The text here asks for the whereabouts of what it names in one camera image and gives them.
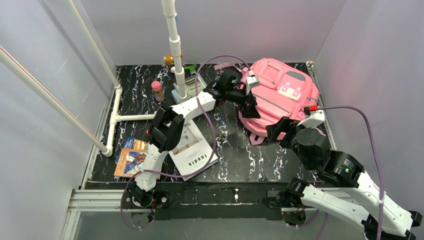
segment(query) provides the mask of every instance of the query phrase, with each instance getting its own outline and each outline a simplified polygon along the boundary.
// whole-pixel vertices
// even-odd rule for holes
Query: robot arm
[[[161,106],[146,131],[149,144],[143,170],[161,171],[168,152],[180,142],[184,124],[203,113],[197,99],[206,112],[225,101],[230,101],[238,104],[245,118],[260,118],[255,107],[256,98],[250,91],[251,88],[259,85],[259,79],[252,72],[250,75],[245,84],[239,81],[237,72],[225,70],[217,82],[208,85],[197,97],[173,106]],[[144,198],[145,193],[156,186],[156,176],[156,173],[142,172],[135,178],[136,185],[142,192],[139,198]]]
[[[315,170],[319,178],[341,191],[348,193],[359,205],[345,203],[325,194],[319,194],[313,186],[303,183],[301,192],[291,195],[290,189],[285,192],[285,199],[295,198],[302,204],[328,211],[345,221],[358,224],[361,219],[368,239],[376,238],[377,221],[379,219],[379,187],[353,156],[346,152],[331,149],[330,141],[321,135],[316,126],[324,122],[324,112],[317,106],[306,107],[306,115],[310,117],[299,122],[283,117],[274,125],[267,126],[268,138],[272,141],[281,132],[286,133],[280,145],[291,148],[309,171]],[[294,178],[291,185],[302,183]],[[415,239],[410,232],[412,227],[421,224],[422,215],[416,211],[407,211],[396,204],[386,194],[383,198],[383,239]]]

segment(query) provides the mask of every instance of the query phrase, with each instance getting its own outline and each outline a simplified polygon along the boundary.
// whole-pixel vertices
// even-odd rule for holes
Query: backpack strap
[[[243,67],[243,69],[240,69],[240,68],[236,67],[236,65],[234,65],[234,63],[230,63],[230,62],[225,62],[225,63],[215,65],[213,68],[215,69],[215,71],[218,71],[218,70],[221,70],[223,68],[228,68],[228,67],[234,67],[243,76],[249,72],[249,69],[247,67]]]

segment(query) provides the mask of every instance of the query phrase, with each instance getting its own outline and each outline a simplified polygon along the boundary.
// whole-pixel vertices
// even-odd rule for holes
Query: book
[[[212,148],[203,137],[193,120],[187,122],[181,134],[178,145],[169,152],[176,168],[181,175],[192,174],[202,168],[212,154]],[[213,155],[208,168],[218,161],[218,156]]]
[[[143,163],[148,153],[148,142],[127,137],[121,152],[115,159],[116,169],[114,175],[116,177],[130,178],[142,169]]]
[[[119,154],[119,160],[116,164],[114,175],[116,177],[132,177],[142,169],[146,157],[147,151],[145,150],[130,148],[122,149]]]
[[[149,145],[148,142],[135,139],[134,137],[127,137],[125,139],[125,142],[123,143],[122,149],[137,149],[137,150],[142,150],[144,153],[147,153],[148,145]],[[115,159],[116,164],[118,164],[120,156],[121,156],[121,153],[119,153],[118,156],[116,156],[116,159]]]

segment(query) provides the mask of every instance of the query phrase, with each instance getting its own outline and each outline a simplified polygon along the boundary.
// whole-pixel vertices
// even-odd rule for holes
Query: gray wall
[[[307,218],[315,212],[306,211]],[[308,226],[295,229],[283,221],[266,221],[260,218],[238,219],[173,219],[154,221],[142,231],[125,225],[119,212],[82,212],[75,240],[113,239],[160,239],[160,240],[312,240],[315,239],[324,221],[324,213],[318,213]],[[136,226],[147,223],[147,216],[135,214],[132,222]],[[364,233],[352,225],[329,216],[321,240],[361,240]]]
[[[96,133],[112,83],[65,1],[7,1],[0,45]],[[57,240],[92,144],[1,63],[0,76],[1,239]]]
[[[82,0],[116,65],[162,64],[170,54],[160,0]],[[222,54],[247,62],[317,56],[345,0],[177,0],[183,63]]]
[[[348,0],[315,61],[326,106],[352,105],[369,117],[385,189],[407,210],[424,212],[424,1]],[[378,183],[364,121],[327,111],[337,147]],[[424,238],[424,227],[414,229]]]

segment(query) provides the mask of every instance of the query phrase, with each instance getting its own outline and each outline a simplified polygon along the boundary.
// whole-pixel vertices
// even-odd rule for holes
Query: white wall
[[[112,83],[64,1],[7,1],[0,45],[96,133]],[[92,144],[2,64],[0,76],[1,239],[57,240]]]
[[[162,64],[171,53],[160,0],[82,0],[116,65]],[[177,0],[183,63],[222,54],[247,62],[316,58],[345,0]]]
[[[347,0],[315,61],[326,106],[369,117],[385,189],[424,213],[424,1]],[[327,111],[337,147],[378,175],[365,124],[350,110]],[[413,229],[424,238],[424,227]]]

